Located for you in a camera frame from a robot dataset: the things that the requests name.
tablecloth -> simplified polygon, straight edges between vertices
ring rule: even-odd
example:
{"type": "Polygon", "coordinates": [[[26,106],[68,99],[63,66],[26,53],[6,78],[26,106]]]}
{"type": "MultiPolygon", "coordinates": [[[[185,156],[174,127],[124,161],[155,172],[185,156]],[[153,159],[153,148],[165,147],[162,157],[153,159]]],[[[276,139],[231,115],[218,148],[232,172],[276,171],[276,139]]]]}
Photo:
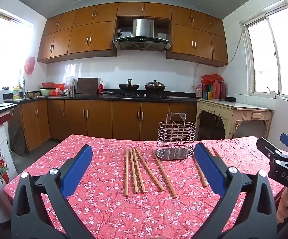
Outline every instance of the tablecloth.
{"type": "MultiPolygon", "coordinates": [[[[227,166],[235,166],[240,172],[255,174],[259,169],[269,170],[269,161],[257,150],[256,141],[256,137],[246,137],[202,142],[211,152],[214,147],[227,166]]],[[[71,135],[26,171],[34,176],[45,174],[53,167],[61,167],[67,159],[74,157],[84,144],[92,147],[93,159],[74,195],[69,196],[68,201],[83,224],[98,239],[191,238],[219,200],[219,196],[213,193],[210,186],[202,187],[192,158],[162,161],[163,168],[178,195],[177,199],[173,199],[152,155],[152,151],[156,149],[156,142],[71,135]],[[127,147],[139,149],[155,176],[165,187],[165,191],[159,190],[140,163],[148,192],[135,193],[132,172],[129,171],[129,197],[124,196],[127,147]]],[[[18,180],[19,176],[4,188],[10,199],[14,198],[18,180]]],[[[274,195],[283,187],[273,180],[270,180],[270,183],[274,195]]],[[[225,229],[233,226],[244,196],[244,193],[240,195],[225,229]]],[[[47,195],[43,194],[42,197],[52,223],[58,230],[63,231],[47,195]]]]}

human hand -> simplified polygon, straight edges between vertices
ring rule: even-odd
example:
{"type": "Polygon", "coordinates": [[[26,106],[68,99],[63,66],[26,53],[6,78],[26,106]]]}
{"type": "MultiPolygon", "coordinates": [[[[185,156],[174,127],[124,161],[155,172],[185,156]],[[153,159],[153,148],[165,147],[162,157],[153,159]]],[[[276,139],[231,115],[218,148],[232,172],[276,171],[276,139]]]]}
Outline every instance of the human hand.
{"type": "Polygon", "coordinates": [[[277,210],[277,221],[283,223],[288,217],[288,188],[285,188],[280,197],[280,202],[277,210]]]}

wooden stick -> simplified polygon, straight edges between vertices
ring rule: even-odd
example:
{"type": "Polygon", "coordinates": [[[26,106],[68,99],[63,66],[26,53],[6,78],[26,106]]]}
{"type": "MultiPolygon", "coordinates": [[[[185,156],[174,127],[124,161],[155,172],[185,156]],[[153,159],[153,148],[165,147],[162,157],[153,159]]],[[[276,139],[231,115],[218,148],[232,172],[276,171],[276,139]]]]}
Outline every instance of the wooden stick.
{"type": "Polygon", "coordinates": [[[143,158],[143,156],[140,154],[140,152],[137,150],[137,148],[135,148],[135,151],[137,152],[137,154],[139,155],[143,165],[145,166],[146,170],[148,171],[148,173],[151,175],[151,177],[153,178],[153,180],[155,181],[155,183],[157,184],[157,186],[159,186],[159,188],[161,189],[161,191],[165,191],[164,187],[162,186],[162,184],[159,182],[159,180],[155,177],[154,173],[152,172],[152,170],[148,167],[147,163],[145,162],[145,159],[143,158]]]}
{"type": "Polygon", "coordinates": [[[220,157],[220,155],[219,155],[219,153],[216,151],[216,149],[215,148],[213,148],[212,147],[212,149],[214,150],[214,152],[215,152],[215,155],[217,156],[217,157],[219,157],[222,161],[224,161],[221,157],[220,157]]]}
{"type": "Polygon", "coordinates": [[[158,165],[159,169],[161,170],[161,172],[162,172],[162,174],[163,174],[163,176],[164,176],[164,179],[165,179],[167,185],[169,186],[169,188],[170,188],[170,190],[171,190],[171,192],[172,192],[173,198],[176,199],[176,198],[177,198],[177,194],[176,194],[176,192],[174,191],[173,186],[172,186],[171,182],[169,181],[169,179],[168,179],[168,177],[167,177],[167,175],[166,175],[166,173],[165,173],[165,171],[164,171],[164,169],[163,169],[163,167],[162,167],[161,162],[160,162],[159,159],[157,158],[155,152],[153,152],[153,155],[155,156],[155,159],[156,159],[156,161],[157,161],[157,165],[158,165]]]}
{"type": "Polygon", "coordinates": [[[125,156],[125,196],[128,197],[128,148],[125,156]]]}
{"type": "Polygon", "coordinates": [[[136,163],[136,167],[137,167],[137,172],[138,172],[138,174],[139,174],[142,191],[145,193],[146,190],[145,190],[145,186],[144,186],[144,181],[143,181],[143,179],[142,179],[142,174],[141,174],[139,162],[138,162],[138,160],[137,160],[137,155],[136,155],[136,152],[135,152],[135,148],[131,148],[131,151],[132,151],[132,150],[133,150],[133,153],[134,153],[135,163],[136,163]]]}
{"type": "Polygon", "coordinates": [[[136,180],[136,173],[135,173],[135,167],[134,167],[134,160],[133,160],[133,154],[132,154],[132,149],[130,152],[130,156],[131,156],[131,162],[132,162],[132,172],[133,172],[133,180],[134,180],[134,188],[135,188],[135,192],[139,193],[139,189],[137,187],[137,180],[136,180]]]}
{"type": "Polygon", "coordinates": [[[196,159],[195,159],[194,152],[192,152],[192,156],[193,156],[193,159],[194,159],[195,165],[197,166],[197,169],[198,169],[198,172],[199,172],[199,175],[200,175],[201,181],[202,181],[202,185],[203,185],[203,187],[205,188],[205,187],[207,187],[207,183],[206,183],[205,175],[204,175],[202,169],[200,168],[198,162],[197,162],[196,159]]]}

wall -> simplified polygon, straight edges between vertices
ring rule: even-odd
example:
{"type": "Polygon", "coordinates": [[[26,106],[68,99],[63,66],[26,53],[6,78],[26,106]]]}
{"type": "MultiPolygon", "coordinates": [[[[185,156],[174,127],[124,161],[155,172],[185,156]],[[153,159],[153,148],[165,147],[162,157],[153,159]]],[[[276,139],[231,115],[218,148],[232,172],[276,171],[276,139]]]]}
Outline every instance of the wall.
{"type": "MultiPolygon", "coordinates": [[[[119,84],[139,84],[142,90],[147,82],[158,80],[166,91],[191,92],[196,63],[165,58],[165,52],[118,51],[117,57],[87,58],[48,64],[47,81],[62,83],[65,69],[75,64],[75,76],[98,77],[104,89],[119,89],[119,84]]],[[[196,84],[205,74],[217,73],[216,67],[198,65],[196,84]]]]}
{"type": "MultiPolygon", "coordinates": [[[[27,45],[31,46],[28,56],[35,56],[36,61],[33,73],[31,75],[27,75],[24,72],[24,79],[26,83],[26,89],[29,91],[36,91],[40,88],[41,83],[46,81],[47,65],[37,62],[40,40],[44,26],[46,24],[46,18],[19,0],[0,0],[0,8],[34,25],[32,30],[32,42],[31,44],[27,45]]],[[[3,102],[3,93],[10,93],[10,91],[0,90],[0,103],[3,102]]]]}
{"type": "Polygon", "coordinates": [[[164,4],[170,4],[170,5],[176,5],[184,8],[189,8],[195,11],[204,12],[206,14],[212,15],[207,9],[204,7],[198,5],[197,3],[194,3],[192,1],[188,0],[79,0],[72,2],[65,7],[61,8],[51,16],[55,16],[64,12],[68,12],[71,10],[75,10],[78,8],[91,6],[91,5],[97,5],[102,3],[111,3],[111,2],[155,2],[155,3],[164,3],[164,4]]]}
{"type": "MultiPolygon", "coordinates": [[[[223,19],[228,61],[233,57],[241,35],[240,22],[278,1],[280,0],[249,0],[223,19]]],[[[250,80],[243,38],[234,60],[226,67],[218,68],[218,74],[222,75],[227,83],[228,96],[236,97],[237,102],[274,109],[268,140],[277,147],[287,150],[279,137],[283,132],[288,134],[288,101],[250,95],[250,80]]]]}

metal wire basket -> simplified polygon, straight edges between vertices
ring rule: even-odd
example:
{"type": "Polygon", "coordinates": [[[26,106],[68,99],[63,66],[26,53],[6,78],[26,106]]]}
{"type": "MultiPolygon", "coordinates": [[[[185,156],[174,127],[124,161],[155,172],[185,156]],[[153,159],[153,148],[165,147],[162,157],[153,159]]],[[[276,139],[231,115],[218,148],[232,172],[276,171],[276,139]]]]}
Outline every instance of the metal wire basket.
{"type": "Polygon", "coordinates": [[[185,113],[168,113],[166,121],[158,125],[156,155],[166,161],[190,157],[195,133],[196,126],[194,123],[186,122],[185,113]],[[175,114],[179,115],[183,121],[171,121],[175,114]]]}

